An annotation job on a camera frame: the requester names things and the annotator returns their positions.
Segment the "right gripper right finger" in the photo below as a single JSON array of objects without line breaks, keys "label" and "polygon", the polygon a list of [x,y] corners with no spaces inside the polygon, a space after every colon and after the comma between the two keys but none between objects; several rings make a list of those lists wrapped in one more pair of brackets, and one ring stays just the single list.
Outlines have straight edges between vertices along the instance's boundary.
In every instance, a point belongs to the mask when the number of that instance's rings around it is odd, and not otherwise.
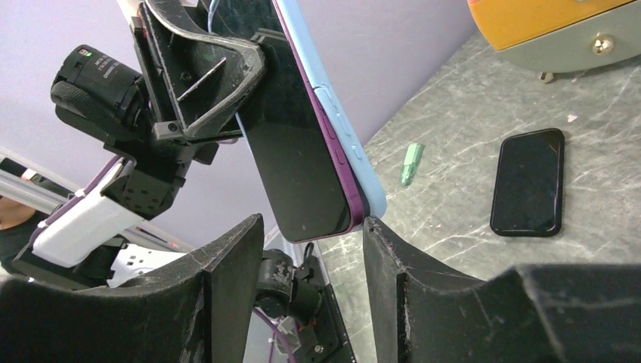
[{"label": "right gripper right finger", "polygon": [[525,264],[483,281],[363,227],[380,362],[638,362],[640,267]]}]

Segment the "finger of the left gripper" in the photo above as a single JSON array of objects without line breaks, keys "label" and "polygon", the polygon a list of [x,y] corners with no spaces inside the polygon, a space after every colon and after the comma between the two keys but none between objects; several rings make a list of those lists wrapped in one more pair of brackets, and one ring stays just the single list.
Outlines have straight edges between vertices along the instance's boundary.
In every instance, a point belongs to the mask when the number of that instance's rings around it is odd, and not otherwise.
[{"label": "finger of the left gripper", "polygon": [[144,1],[144,78],[158,119],[188,141],[239,138],[235,115],[266,71],[257,44],[202,29],[180,1]]}]

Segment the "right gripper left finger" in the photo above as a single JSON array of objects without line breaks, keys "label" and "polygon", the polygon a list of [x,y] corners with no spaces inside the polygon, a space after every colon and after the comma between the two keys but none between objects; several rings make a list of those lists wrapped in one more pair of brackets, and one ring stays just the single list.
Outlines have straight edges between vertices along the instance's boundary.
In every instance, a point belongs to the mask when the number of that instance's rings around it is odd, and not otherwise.
[{"label": "right gripper left finger", "polygon": [[262,262],[264,221],[120,287],[66,290],[1,279],[3,362],[241,362]]}]

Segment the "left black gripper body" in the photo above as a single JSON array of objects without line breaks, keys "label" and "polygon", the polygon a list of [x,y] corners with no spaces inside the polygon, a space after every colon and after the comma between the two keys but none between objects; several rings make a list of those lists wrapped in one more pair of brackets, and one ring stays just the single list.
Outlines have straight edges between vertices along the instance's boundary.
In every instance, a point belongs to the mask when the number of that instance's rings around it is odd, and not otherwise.
[{"label": "left black gripper body", "polygon": [[218,103],[221,87],[229,85],[231,57],[172,32],[146,1],[120,1],[118,6],[132,31],[144,77],[154,153],[209,165],[220,146],[235,144],[235,120],[210,120],[207,124],[215,128],[195,136],[187,135],[187,129]]}]

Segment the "phone with purple frame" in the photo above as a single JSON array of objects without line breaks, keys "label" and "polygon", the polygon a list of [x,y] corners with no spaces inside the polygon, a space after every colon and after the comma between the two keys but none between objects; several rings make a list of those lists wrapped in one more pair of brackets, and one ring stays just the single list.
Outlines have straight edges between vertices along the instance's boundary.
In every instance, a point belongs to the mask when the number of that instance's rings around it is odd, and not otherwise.
[{"label": "phone with purple frame", "polygon": [[215,1],[207,28],[256,43],[266,71],[237,121],[281,234],[299,243],[355,230],[365,205],[271,1]]}]

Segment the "light blue phone case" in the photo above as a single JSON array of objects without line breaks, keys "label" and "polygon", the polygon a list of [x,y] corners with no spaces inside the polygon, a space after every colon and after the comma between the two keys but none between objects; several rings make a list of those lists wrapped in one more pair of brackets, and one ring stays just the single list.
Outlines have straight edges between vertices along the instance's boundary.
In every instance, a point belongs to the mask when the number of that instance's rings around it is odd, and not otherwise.
[{"label": "light blue phone case", "polygon": [[333,127],[337,140],[345,151],[346,159],[363,189],[370,207],[369,214],[383,217],[387,208],[386,193],[333,90],[299,3],[276,1],[274,8],[282,20],[283,30],[293,48],[294,57],[302,68],[304,79],[308,81],[314,96],[324,109],[327,121]]}]

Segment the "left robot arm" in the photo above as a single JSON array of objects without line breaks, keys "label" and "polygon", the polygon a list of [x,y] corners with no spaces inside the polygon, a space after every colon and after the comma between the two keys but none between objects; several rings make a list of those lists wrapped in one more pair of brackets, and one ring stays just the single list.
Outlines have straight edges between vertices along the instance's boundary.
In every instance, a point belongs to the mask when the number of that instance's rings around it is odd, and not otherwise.
[{"label": "left robot arm", "polygon": [[202,246],[255,213],[243,166],[216,166],[218,140],[264,71],[259,48],[203,32],[177,1],[1,3],[1,152],[79,199],[37,190],[37,219],[12,269],[81,285],[102,242],[138,226],[166,250]]}]

